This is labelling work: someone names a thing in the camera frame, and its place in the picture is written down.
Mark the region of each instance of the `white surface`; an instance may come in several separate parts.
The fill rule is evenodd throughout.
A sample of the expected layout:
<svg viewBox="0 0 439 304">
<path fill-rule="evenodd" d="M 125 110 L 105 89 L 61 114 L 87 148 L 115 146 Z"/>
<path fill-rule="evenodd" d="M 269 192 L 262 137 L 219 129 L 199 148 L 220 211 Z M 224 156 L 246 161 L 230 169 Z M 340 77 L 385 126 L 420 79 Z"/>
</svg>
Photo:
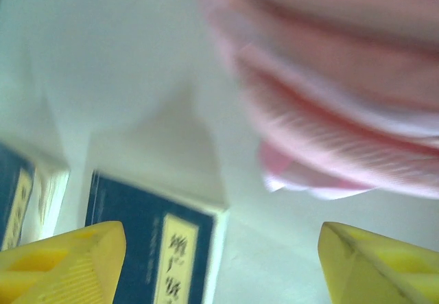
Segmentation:
<svg viewBox="0 0 439 304">
<path fill-rule="evenodd" d="M 68 160 L 57 232 L 84 225 L 90 170 L 152 173 L 231 205 L 215 303 L 329 303 L 331 220 L 439 250 L 439 202 L 269 194 L 258 139 L 195 0 L 1 0 L 0 127 Z"/>
</svg>

